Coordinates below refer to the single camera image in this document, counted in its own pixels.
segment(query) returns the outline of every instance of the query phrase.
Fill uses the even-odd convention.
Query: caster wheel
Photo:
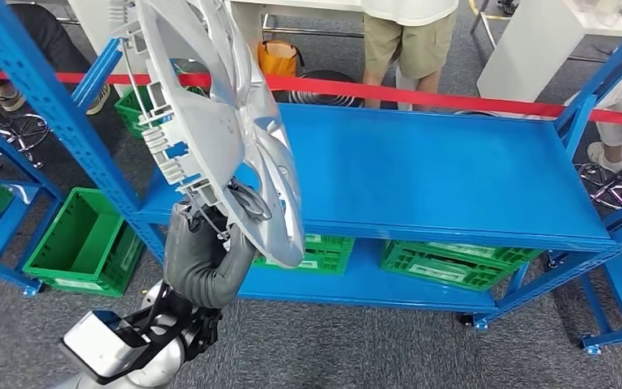
[[[458,321],[466,327],[473,327],[473,315],[472,314],[460,314]]]

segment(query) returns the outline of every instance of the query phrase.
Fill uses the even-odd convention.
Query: robotic arm
[[[126,58],[146,60],[151,77],[153,108],[140,104],[144,142],[185,197],[171,212],[164,278],[140,311],[122,318],[94,310],[62,337],[62,351],[83,372],[59,389],[167,386],[218,340],[221,309],[237,295],[257,252],[282,267],[298,266],[304,256],[287,134],[224,0],[134,0],[131,12],[130,2],[109,2],[112,23],[120,26],[114,37],[124,41]],[[180,85],[175,58],[208,69],[209,96]],[[256,173],[255,188],[234,178],[242,165]]]
[[[218,340],[221,309],[232,302],[256,254],[236,227],[226,251],[218,233],[189,201],[173,206],[165,249],[164,280],[143,308],[119,318],[87,313],[61,339],[62,351],[83,369],[57,389],[139,389],[167,385],[181,365]],[[219,228],[226,218],[205,210]]]

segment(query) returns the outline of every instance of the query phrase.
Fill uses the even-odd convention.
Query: khaki shorts
[[[455,23],[456,11],[417,27],[364,14],[366,70],[383,75],[397,59],[409,79],[422,79],[440,70],[447,60]]]

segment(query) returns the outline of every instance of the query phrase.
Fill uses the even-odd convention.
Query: metal wire
[[[128,45],[128,40],[123,39],[122,56],[125,58],[125,64],[127,66],[127,74],[130,77],[130,84],[132,85],[132,91],[137,96],[137,102],[139,103],[139,109],[142,111],[142,115],[147,119],[147,124],[149,125],[149,128],[154,128],[154,125],[152,124],[153,121],[151,120],[151,115],[147,111],[147,108],[144,106],[144,103],[142,102],[142,95],[139,94],[139,87],[137,86],[137,81],[134,79],[134,73],[132,72],[132,66],[130,65],[130,59],[127,56],[127,45]],[[178,183],[180,184],[180,187],[186,186],[185,182],[182,180],[180,180]],[[190,198],[190,203],[192,203],[192,207],[197,208],[198,212],[206,220],[206,222],[218,233],[219,238],[227,241],[230,238],[230,232],[228,231],[227,227],[225,231],[221,231],[215,225],[213,220],[211,220],[211,218],[207,216],[207,214],[203,211],[203,209],[199,207],[197,195],[193,193],[189,187],[186,189],[185,192],[187,194],[187,197]]]

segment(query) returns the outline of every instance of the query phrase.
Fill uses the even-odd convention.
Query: black cable
[[[513,0],[497,0],[497,5],[506,16],[513,16],[513,13],[516,12],[517,5],[513,3]]]

